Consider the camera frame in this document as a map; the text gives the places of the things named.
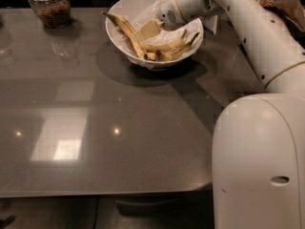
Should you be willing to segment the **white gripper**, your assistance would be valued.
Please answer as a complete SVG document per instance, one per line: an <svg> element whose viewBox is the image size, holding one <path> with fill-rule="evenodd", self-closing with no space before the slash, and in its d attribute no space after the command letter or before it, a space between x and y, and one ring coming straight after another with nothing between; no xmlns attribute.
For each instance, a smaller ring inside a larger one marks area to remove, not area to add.
<svg viewBox="0 0 305 229"><path fill-rule="evenodd" d="M176 30L194 19L204 16L210 9L210 0L166 0L157 6L156 17L143 24L133 34L137 41L157 36L162 31Z"/></svg>

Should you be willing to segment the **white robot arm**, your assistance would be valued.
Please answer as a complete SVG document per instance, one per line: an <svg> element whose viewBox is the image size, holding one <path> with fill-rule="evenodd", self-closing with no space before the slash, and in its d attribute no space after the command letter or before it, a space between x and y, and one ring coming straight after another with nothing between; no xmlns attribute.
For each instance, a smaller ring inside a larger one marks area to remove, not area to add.
<svg viewBox="0 0 305 229"><path fill-rule="evenodd" d="M214 229L305 229L305 53L255 0L161 0L166 29L225 11L264 86L237 99L213 133Z"/></svg>

